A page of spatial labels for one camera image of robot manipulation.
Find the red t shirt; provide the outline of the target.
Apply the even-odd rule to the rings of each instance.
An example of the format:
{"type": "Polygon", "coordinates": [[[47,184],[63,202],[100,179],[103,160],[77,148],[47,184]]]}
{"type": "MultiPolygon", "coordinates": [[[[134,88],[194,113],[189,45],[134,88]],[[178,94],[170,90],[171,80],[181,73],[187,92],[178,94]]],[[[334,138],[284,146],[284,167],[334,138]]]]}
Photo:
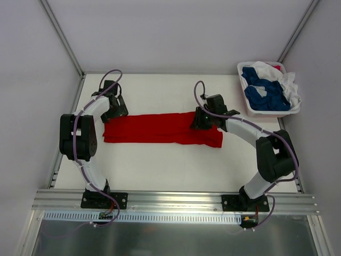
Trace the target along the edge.
{"type": "Polygon", "coordinates": [[[223,133],[190,128],[195,112],[147,114],[115,118],[104,125],[106,143],[177,143],[221,148],[223,133]]]}

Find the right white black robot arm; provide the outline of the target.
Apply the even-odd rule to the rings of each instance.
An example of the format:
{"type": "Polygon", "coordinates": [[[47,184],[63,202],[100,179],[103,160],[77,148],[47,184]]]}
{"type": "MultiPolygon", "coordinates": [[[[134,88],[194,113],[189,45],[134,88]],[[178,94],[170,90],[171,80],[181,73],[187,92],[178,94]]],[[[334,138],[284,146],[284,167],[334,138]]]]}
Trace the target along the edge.
{"type": "Polygon", "coordinates": [[[250,211],[258,200],[277,182],[298,169],[298,159],[289,134],[284,130],[270,132],[240,116],[234,109],[228,110],[220,94],[200,95],[204,105],[198,104],[191,128],[209,130],[216,126],[231,133],[256,150],[257,173],[239,190],[238,204],[250,211]]]}

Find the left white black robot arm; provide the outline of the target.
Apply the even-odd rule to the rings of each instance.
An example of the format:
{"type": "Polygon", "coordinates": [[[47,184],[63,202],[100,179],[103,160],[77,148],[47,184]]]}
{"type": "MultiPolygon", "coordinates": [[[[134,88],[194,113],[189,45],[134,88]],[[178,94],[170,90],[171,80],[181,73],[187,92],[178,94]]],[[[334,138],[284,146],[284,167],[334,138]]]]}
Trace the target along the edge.
{"type": "Polygon", "coordinates": [[[95,123],[128,115],[128,110],[117,81],[105,80],[90,101],[79,111],[63,114],[60,118],[59,150],[79,169],[84,181],[84,200],[105,208],[111,203],[107,179],[98,170],[94,156],[98,141],[95,123]]]}

